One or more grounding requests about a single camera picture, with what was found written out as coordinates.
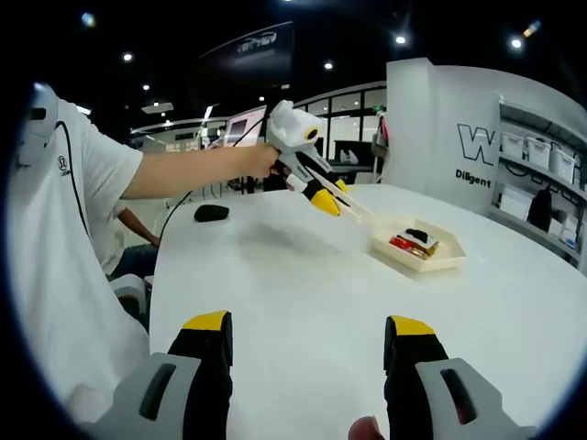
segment tabletop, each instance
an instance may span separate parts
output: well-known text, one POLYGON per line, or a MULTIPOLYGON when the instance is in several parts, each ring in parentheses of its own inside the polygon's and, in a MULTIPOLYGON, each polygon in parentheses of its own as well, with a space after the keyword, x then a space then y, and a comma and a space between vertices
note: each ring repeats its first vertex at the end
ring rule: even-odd
POLYGON ((587 354, 587 278, 495 222, 389 185, 352 195, 377 215, 415 215, 459 239, 461 269, 415 274, 380 257, 370 230, 295 192, 215 201, 228 219, 199 224, 199 203, 167 225, 150 309, 151 352, 197 314, 233 315, 229 439, 346 439, 383 398, 385 318, 432 326, 504 397, 518 424, 541 426, 572 391, 587 354))

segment ceiling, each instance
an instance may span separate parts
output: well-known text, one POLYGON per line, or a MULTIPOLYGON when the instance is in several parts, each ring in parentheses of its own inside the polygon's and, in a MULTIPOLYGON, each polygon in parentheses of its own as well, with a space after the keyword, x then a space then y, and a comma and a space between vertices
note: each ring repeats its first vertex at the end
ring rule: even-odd
MULTIPOLYGON (((384 80, 385 62, 414 57, 520 74, 585 104, 587 61, 573 49, 585 41, 584 19, 571 2, 540 6, 498 0, 467 7, 418 0, 186 3, 142 3, 126 9, 85 3, 70 10, 37 11, 30 17, 31 26, 42 29, 30 54, 34 73, 64 99, 91 108, 106 134, 126 140, 132 127, 204 114, 189 99, 188 74, 199 55, 259 28, 293 21, 291 88, 272 92, 269 105, 384 80), (83 12, 94 15, 95 27, 83 25, 83 12), (540 30, 524 41, 523 50, 512 50, 509 39, 536 19, 540 30), (394 42, 400 32, 407 36, 404 46, 394 42), (132 62, 122 61, 125 52, 134 55, 132 62), (332 71, 323 68, 326 60, 333 61, 332 71), (146 92, 145 83, 150 86, 146 92), (171 101, 174 110, 164 118, 140 110, 155 100, 171 101)), ((584 54, 584 44, 580 46, 584 54)), ((215 107, 213 116, 258 104, 256 96, 243 91, 215 107)))

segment hand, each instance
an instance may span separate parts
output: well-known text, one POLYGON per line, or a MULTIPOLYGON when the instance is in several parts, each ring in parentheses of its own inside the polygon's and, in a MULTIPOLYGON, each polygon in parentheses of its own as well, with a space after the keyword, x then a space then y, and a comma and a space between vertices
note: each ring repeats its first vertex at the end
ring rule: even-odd
POLYGON ((241 149, 247 154, 246 175, 259 178, 269 177, 271 167, 279 158, 279 151, 270 144, 257 144, 253 147, 241 147, 241 149))
POLYGON ((349 440, 385 440, 374 416, 361 417, 349 429, 349 440))

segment tray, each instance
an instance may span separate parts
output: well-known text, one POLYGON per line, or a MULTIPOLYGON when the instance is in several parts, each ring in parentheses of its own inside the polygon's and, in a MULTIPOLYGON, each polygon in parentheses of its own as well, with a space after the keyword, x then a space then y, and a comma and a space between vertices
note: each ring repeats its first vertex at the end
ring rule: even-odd
POLYGON ((417 272, 459 268, 467 257, 452 233, 413 216, 375 218, 371 230, 371 243, 379 252, 417 272), (438 240, 437 250, 432 257, 426 260, 420 259, 389 244, 393 236, 408 227, 427 232, 438 240))

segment person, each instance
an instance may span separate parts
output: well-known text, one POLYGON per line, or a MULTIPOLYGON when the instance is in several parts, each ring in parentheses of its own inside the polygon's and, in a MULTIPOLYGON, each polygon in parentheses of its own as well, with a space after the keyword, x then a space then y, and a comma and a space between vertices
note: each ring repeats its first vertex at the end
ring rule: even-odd
POLYGON ((104 273, 114 280, 132 273, 140 278, 155 273, 159 237, 154 236, 122 201, 106 217, 91 219, 90 236, 104 273), (116 219, 149 244, 125 248, 125 235, 116 219))
POLYGON ((6 240, 17 322, 38 372, 76 422, 97 420, 149 355, 96 258, 88 218, 119 199, 178 196, 243 175, 266 177, 267 144, 143 154, 101 134, 75 105, 35 84, 10 163, 6 240))

